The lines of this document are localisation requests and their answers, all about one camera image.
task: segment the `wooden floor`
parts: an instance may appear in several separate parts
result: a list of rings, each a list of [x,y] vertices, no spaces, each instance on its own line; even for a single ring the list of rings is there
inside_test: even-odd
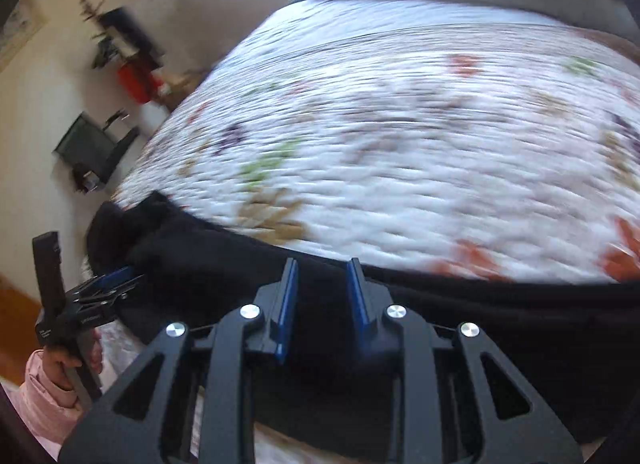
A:
[[[24,381],[24,366],[38,349],[34,325],[40,304],[16,290],[0,275],[0,376]]]

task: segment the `white wall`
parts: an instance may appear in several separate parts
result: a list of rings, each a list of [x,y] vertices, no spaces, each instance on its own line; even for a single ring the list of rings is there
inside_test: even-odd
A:
[[[89,68],[95,29],[82,22],[79,0],[37,2],[48,23],[0,73],[0,272],[32,296],[37,286],[31,239],[59,230],[66,286],[77,284],[82,237],[105,198],[73,192],[68,171],[51,154],[58,140],[82,110],[103,121],[126,107],[151,128],[162,117],[157,108],[133,104],[112,70]],[[107,0],[105,8],[129,6],[167,51],[169,67],[180,72],[209,66],[286,3]],[[132,149],[124,170],[141,147]]]

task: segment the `pink sleeve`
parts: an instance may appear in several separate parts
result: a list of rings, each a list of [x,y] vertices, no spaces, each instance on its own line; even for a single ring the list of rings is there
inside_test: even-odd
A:
[[[57,444],[64,442],[82,415],[76,393],[57,387],[44,373],[41,350],[29,358],[24,383],[10,399],[34,436]]]

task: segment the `person's hand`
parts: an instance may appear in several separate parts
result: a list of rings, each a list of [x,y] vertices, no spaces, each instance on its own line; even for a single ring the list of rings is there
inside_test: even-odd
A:
[[[100,334],[93,331],[94,346],[91,350],[88,363],[96,374],[102,372],[102,345],[100,345]],[[64,347],[45,347],[42,353],[42,370],[53,384],[62,390],[70,391],[74,386],[65,374],[65,367],[81,367],[82,363],[78,358],[69,354]]]

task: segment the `metal bolt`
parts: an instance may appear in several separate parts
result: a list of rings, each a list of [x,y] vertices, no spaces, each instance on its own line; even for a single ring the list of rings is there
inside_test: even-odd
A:
[[[166,328],[166,334],[169,338],[179,338],[186,330],[187,327],[185,327],[183,323],[171,323],[171,325]]]
[[[389,305],[386,308],[386,315],[390,318],[400,319],[406,316],[406,309],[402,305]]]
[[[247,319],[257,318],[260,314],[260,307],[254,305],[253,303],[249,303],[240,309],[240,316]]]
[[[480,333],[480,327],[475,323],[463,323],[460,326],[460,332],[468,338],[475,338]]]

